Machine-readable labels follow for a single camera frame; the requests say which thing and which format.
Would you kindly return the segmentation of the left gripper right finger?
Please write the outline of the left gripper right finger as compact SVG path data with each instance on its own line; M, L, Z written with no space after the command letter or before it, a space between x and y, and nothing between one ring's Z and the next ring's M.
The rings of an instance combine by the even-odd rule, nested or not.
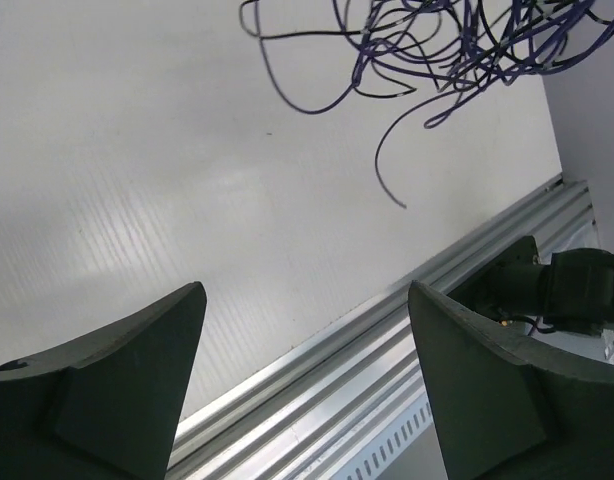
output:
M451 479L614 479L614 365L413 282L408 310Z

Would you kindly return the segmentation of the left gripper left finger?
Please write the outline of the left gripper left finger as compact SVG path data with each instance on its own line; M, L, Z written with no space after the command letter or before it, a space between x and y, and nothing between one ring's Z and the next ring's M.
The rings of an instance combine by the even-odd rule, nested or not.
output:
M0 366L0 479L162 479L206 313L189 283Z

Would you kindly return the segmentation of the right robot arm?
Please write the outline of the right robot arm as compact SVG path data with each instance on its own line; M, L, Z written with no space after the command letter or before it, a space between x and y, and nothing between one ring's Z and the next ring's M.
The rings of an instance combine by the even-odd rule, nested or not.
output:
M543 264L535 238L524 236L449 297L499 324L520 321L542 334L598 337L614 327L614 254L577 248Z

